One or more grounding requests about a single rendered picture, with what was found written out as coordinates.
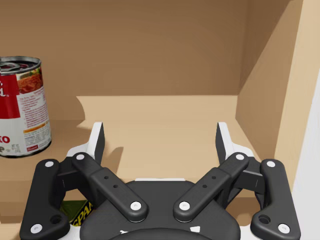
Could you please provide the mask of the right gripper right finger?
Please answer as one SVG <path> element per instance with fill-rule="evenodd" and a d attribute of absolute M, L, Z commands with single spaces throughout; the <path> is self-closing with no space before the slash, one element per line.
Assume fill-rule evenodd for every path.
<path fill-rule="evenodd" d="M 257 161 L 249 148 L 233 143 L 225 122 L 217 123 L 215 146 L 219 166 L 174 203 L 175 219 L 191 222 L 211 203 L 226 209 L 242 190 L 249 190 L 260 206 L 252 216 L 251 233 L 261 240 L 299 240 L 301 229 L 284 164 L 276 159 Z"/>

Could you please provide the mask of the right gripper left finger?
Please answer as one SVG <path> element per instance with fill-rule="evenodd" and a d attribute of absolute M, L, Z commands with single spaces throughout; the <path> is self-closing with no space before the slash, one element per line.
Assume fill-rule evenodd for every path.
<path fill-rule="evenodd" d="M 60 210 L 67 191 L 78 189 L 95 207 L 105 201 L 130 222 L 148 215 L 148 205 L 109 168 L 102 167 L 105 134 L 102 122 L 93 124 L 87 143 L 71 148 L 66 158 L 37 163 L 19 231 L 21 240 L 59 240 L 70 231 Z"/>

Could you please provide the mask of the green and blue rectangular can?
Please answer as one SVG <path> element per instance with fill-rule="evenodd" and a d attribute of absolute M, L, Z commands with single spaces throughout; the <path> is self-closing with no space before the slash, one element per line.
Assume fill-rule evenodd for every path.
<path fill-rule="evenodd" d="M 60 211 L 67 217 L 72 226 L 80 227 L 94 210 L 88 200 L 66 200 L 60 206 Z"/>

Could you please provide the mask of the red and white can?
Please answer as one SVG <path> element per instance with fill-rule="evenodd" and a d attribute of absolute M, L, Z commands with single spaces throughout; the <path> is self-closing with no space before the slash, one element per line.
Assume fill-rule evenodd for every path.
<path fill-rule="evenodd" d="M 52 142 L 41 60 L 0 57 L 0 157 L 38 154 Z"/>

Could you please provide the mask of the pale wooden shelf unit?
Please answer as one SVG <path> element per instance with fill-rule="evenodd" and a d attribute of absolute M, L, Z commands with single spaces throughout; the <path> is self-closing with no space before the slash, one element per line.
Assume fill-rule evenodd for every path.
<path fill-rule="evenodd" d="M 19 231 L 38 161 L 103 122 L 124 181 L 198 181 L 217 122 L 283 162 L 301 240 L 320 240 L 320 0 L 0 0 L 0 56 L 41 59 L 51 146 L 0 156 L 0 240 Z"/>

